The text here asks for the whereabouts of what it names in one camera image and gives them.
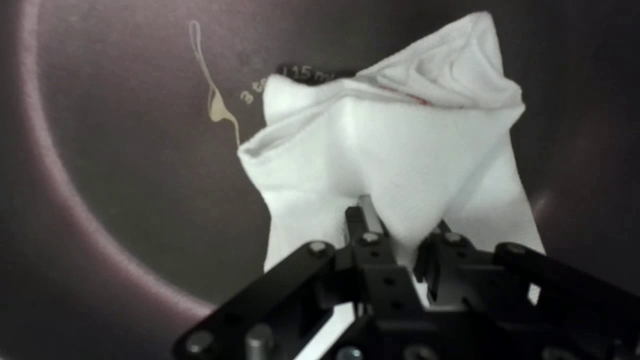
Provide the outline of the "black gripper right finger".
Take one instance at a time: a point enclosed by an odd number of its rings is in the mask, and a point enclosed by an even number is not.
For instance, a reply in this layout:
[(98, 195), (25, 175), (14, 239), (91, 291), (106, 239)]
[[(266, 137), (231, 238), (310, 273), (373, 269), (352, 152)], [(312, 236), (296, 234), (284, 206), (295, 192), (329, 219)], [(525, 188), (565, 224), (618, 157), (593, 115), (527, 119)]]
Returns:
[(640, 360), (640, 299), (528, 246), (481, 250), (440, 222), (415, 273), (434, 308), (486, 322), (491, 360)]

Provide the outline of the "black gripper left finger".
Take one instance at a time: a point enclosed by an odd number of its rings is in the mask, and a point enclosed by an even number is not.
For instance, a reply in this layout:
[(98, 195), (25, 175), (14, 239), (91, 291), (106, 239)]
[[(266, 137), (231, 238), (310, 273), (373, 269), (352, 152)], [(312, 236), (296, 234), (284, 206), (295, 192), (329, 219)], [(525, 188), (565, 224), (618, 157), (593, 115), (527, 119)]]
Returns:
[(392, 238), (365, 195), (345, 211), (343, 248), (310, 239), (189, 327), (174, 360), (376, 360), (392, 340), (385, 319), (422, 310)]

